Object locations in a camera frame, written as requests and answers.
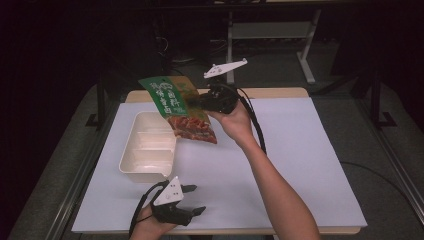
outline left hand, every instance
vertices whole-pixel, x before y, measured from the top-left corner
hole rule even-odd
[[[135,225],[130,240],[156,240],[177,226],[172,223],[161,223],[151,215],[152,209],[150,204],[141,209],[137,217],[138,220],[150,217]]]

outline packaged food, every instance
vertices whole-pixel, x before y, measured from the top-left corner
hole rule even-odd
[[[185,76],[158,76],[139,80],[176,137],[217,143],[207,114],[199,106],[199,92]]]

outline white paper sheet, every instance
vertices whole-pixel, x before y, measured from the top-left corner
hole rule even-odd
[[[252,99],[268,156],[304,199],[319,227],[364,227],[366,221],[310,98]],[[151,184],[119,171],[131,126],[153,103],[121,104],[73,225],[74,232],[123,232]],[[179,229],[272,228],[250,166],[238,146],[211,119],[218,144],[178,139],[173,175],[195,184],[180,208],[206,206]]]

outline black wire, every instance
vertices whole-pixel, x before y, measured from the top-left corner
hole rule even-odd
[[[415,212],[415,209],[414,209],[414,207],[412,206],[412,204],[410,203],[410,201],[409,201],[409,198],[408,198],[408,196],[406,196],[406,194],[405,194],[405,192],[400,188],[400,187],[398,187],[394,182],[392,182],[391,180],[389,180],[388,178],[386,178],[385,176],[383,176],[382,174],[380,174],[380,173],[378,173],[377,171],[375,171],[375,170],[373,170],[373,169],[371,169],[371,168],[368,168],[368,167],[366,167],[366,166],[363,166],[363,165],[361,165],[361,164],[357,164],[357,163],[352,163],[352,162],[345,162],[345,161],[340,161],[340,163],[341,164],[346,164],[346,165],[352,165],[352,166],[355,166],[355,167],[359,167],[359,168],[362,168],[362,169],[365,169],[365,170],[367,170],[367,171],[369,171],[369,172],[371,172],[371,173],[373,173],[373,174],[375,174],[376,176],[378,176],[378,177],[380,177],[381,179],[383,179],[386,183],[388,183],[390,186],[392,186],[396,191],[398,191],[399,192],[399,194],[405,199],[405,201],[406,201],[406,203],[408,204],[408,206],[412,209],[412,212],[414,212],[414,216],[418,219],[418,222],[421,222],[421,218],[418,216],[418,214]]]
[[[261,129],[261,126],[259,125],[259,122],[258,122],[258,119],[256,118],[256,114],[255,114],[255,112],[254,112],[254,110],[253,110],[253,105],[252,105],[252,103],[250,102],[250,98],[249,98],[249,96],[247,96],[247,94],[243,91],[243,90],[241,90],[245,95],[246,95],[246,98],[248,99],[248,101],[249,101],[249,103],[248,103],[248,101],[246,100],[246,98],[244,98],[244,97],[241,97],[240,96],[240,101],[241,101],[241,103],[243,103],[243,105],[244,105],[244,107],[246,108],[246,110],[247,110],[247,112],[249,113],[249,116],[250,116],[250,119],[252,120],[252,123],[253,123],[253,126],[255,127],[255,129],[256,129],[256,133],[258,134],[258,138],[259,138],[259,144],[260,144],[260,146],[261,146],[261,149],[262,149],[262,151],[264,151],[264,153],[266,154],[267,152],[266,152],[266,146],[265,146],[265,139],[264,139],[264,135],[263,135],[263,132],[262,132],[262,129]]]
[[[139,223],[139,222],[142,222],[142,221],[144,221],[144,220],[146,220],[146,219],[149,219],[150,217],[152,217],[153,216],[153,214],[151,214],[151,215],[149,215],[149,216],[147,216],[147,217],[145,217],[145,218],[142,218],[142,219],[140,219],[140,220],[137,220],[136,221],[136,224],[137,223]]]
[[[159,186],[164,187],[165,183],[166,183],[166,181],[165,182],[156,183],[145,194],[143,194],[143,196],[140,199],[140,202],[137,205],[137,208],[134,211],[134,215],[133,215],[133,217],[131,219],[130,229],[128,231],[129,232],[129,237],[131,237],[131,235],[132,235],[132,233],[134,231],[135,225],[138,223],[138,220],[137,220],[138,214],[140,213],[140,210],[143,208],[143,205],[146,202],[147,197],[149,196],[150,192],[153,191],[153,189],[155,189],[155,188],[157,188]]]

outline divided food tray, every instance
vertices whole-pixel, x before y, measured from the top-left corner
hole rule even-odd
[[[137,114],[119,170],[136,183],[168,179],[174,164],[176,141],[174,131],[159,112]]]

